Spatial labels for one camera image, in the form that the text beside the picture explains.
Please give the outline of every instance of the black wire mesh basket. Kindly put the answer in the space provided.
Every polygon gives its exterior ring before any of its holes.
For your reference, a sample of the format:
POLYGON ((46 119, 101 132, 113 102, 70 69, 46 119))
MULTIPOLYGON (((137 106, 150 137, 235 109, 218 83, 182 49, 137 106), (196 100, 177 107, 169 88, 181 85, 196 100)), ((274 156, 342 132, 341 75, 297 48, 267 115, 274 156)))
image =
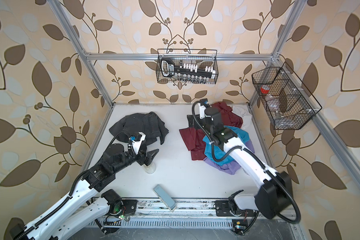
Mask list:
POLYGON ((289 77, 290 69, 284 63, 282 67, 269 67, 252 74, 253 85, 275 130, 299 130, 322 109, 297 75, 301 86, 294 84, 289 77), (309 103, 303 94, 312 96, 317 105, 309 103))
POLYGON ((209 49, 158 49, 157 82, 216 84, 217 50, 209 49))

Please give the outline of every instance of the red cloth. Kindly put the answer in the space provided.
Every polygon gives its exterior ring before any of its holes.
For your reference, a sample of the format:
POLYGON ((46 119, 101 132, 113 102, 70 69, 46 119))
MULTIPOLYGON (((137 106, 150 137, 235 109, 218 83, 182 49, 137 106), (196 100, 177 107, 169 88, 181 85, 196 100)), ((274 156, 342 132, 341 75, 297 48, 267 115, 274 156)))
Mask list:
POLYGON ((243 125, 243 119, 232 113, 232 108, 227 106, 225 102, 217 102, 211 105, 219 109, 221 113, 221 119, 223 120, 223 124, 226 126, 238 127, 241 128, 243 125))
POLYGON ((205 151, 205 142, 203 137, 205 136, 204 132, 201 129, 184 128, 180 129, 181 137, 185 145, 188 148, 188 151, 191 151, 192 160, 203 160, 206 156, 205 151))

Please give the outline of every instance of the white work surface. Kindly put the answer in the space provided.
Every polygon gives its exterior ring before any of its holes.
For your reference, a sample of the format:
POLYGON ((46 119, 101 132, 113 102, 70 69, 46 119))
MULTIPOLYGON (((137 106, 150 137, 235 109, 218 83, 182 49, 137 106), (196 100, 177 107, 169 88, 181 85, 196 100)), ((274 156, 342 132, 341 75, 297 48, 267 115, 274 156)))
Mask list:
MULTIPOLYGON (((246 105, 237 106, 247 109, 246 105)), ((157 197, 153 191, 157 184, 160 184, 173 198, 228 198, 241 189, 257 191, 254 181, 243 169, 239 169, 235 175, 229 175, 204 161, 191 160, 191 153, 179 132, 179 129, 188 127, 187 114, 192 114, 191 107, 191 105, 115 105, 90 166, 100 159, 112 140, 113 136, 109 128, 126 115, 153 111, 165 123, 169 133, 163 145, 160 145, 158 139, 147 146, 147 151, 156 148, 160 150, 153 160, 156 164, 156 171, 153 174, 146 173, 144 167, 135 162, 116 173, 116 179, 107 185, 102 193, 114 189, 121 197, 157 197)), ((245 131, 250 136, 255 154, 265 162, 253 122, 245 131)), ((122 144, 126 151, 127 143, 122 144)))

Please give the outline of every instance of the black jacket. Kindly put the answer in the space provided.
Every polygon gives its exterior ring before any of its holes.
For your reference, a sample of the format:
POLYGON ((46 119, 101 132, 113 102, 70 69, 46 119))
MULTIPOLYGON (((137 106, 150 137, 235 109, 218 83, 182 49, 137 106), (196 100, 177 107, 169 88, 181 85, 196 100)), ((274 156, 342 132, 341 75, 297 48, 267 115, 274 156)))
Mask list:
POLYGON ((120 142, 128 142, 129 137, 135 132, 143 132, 145 136, 145 144, 149 145, 156 142, 156 137, 160 137, 160 144, 164 143, 164 138, 168 134, 168 129, 164 127, 164 122, 154 112, 147 114, 134 113, 116 122, 109 132, 116 136, 121 131, 127 131, 129 136, 121 133, 117 140, 120 142))

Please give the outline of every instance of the blue cloth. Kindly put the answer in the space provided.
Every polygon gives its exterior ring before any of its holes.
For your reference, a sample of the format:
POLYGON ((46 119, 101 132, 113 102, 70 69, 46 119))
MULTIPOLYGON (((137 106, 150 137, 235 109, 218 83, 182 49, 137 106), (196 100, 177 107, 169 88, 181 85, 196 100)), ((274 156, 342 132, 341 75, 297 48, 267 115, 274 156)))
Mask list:
MULTIPOLYGON (((244 130, 241 130, 240 128, 238 127, 231 127, 231 126, 225 126, 227 128, 230 128, 232 131, 234 131, 236 134, 237 134, 237 137, 241 139, 241 141, 245 144, 246 142, 248 142, 250 140, 250 136, 249 134, 244 131, 244 130)), ((213 158, 212 158, 212 147, 211 145, 209 144, 209 139, 207 136, 205 136, 203 138, 203 141, 206 142, 206 146, 205 146, 205 151, 204 151, 204 154, 213 161, 213 158)), ((215 150, 215 157, 216 158, 222 158, 224 155, 225 155, 225 152, 224 151, 221 151, 219 147, 215 146, 214 147, 214 150, 215 150)), ((231 156, 227 156, 224 160, 222 160, 221 162, 216 162, 216 164, 222 166, 224 164, 227 164, 227 163, 230 163, 232 162, 234 159, 233 157, 231 156)))

